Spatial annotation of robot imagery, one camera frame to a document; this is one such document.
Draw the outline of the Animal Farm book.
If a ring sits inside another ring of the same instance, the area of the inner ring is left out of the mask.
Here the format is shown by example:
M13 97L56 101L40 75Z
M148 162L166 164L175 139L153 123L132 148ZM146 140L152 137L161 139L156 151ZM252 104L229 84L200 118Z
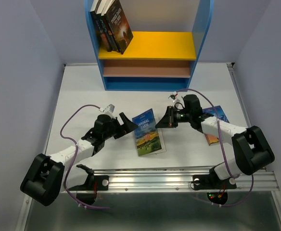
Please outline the Animal Farm book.
M151 108L132 119L138 125L134 136L139 157L166 152L162 131L155 127L156 118Z

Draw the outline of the Three Days to See book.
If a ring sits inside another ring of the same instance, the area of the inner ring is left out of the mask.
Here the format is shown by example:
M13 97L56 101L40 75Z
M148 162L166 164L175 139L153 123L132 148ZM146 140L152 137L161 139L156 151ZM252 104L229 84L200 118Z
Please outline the Three Days to See book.
M114 1L107 12L107 16L110 20L115 40L120 47L120 53L124 54L133 39L133 34L119 0Z

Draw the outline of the A Tale of Two Cities book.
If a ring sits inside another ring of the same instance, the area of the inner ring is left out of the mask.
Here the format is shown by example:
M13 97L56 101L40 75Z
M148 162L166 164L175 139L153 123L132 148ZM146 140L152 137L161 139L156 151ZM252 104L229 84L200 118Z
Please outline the A Tale of Two Cities book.
M106 3L105 0L94 0L91 5L90 15L93 20L96 32L100 36L101 41L103 42L106 50L110 52L111 47L105 34L105 26L103 25L102 16L101 16L105 3Z

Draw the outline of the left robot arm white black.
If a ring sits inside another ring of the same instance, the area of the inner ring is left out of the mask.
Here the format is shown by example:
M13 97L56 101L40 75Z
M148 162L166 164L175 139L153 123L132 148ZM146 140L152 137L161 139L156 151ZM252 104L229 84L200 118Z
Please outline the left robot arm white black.
M98 115L94 126L75 145L51 155L38 154L30 165L21 185L21 192L44 206L49 206L64 186L64 173L84 159L97 154L109 138L119 139L138 128L124 113L117 117Z

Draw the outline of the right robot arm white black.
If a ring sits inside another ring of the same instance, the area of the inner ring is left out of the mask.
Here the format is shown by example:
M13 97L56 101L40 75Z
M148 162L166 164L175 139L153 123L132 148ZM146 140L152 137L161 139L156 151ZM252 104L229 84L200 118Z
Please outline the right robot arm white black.
M273 151L257 126L249 128L235 126L219 119L216 115L205 113L195 94L183 97L184 106L178 109L168 106L165 115L156 124L156 128L176 128L179 123L190 126L203 134L212 135L220 143L226 142L233 147L234 158L212 167L207 175L197 176L193 180L194 189L219 189L222 186L234 189L230 179L245 174L253 175L275 160Z

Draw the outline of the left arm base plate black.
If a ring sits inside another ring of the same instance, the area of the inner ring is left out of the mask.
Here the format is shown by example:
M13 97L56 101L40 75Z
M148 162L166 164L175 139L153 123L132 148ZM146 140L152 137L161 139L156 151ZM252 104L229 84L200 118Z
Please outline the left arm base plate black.
M109 185L109 176L91 176L87 177L85 183L82 185L76 185L69 188L71 191L107 191Z

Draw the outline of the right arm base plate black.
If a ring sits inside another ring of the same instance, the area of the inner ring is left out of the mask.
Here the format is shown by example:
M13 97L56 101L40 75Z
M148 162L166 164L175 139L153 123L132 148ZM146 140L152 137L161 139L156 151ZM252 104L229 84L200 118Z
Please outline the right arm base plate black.
M220 180L217 176L210 174L193 175L192 187L198 190L220 190L220 189L236 189L236 183L231 183L230 178Z

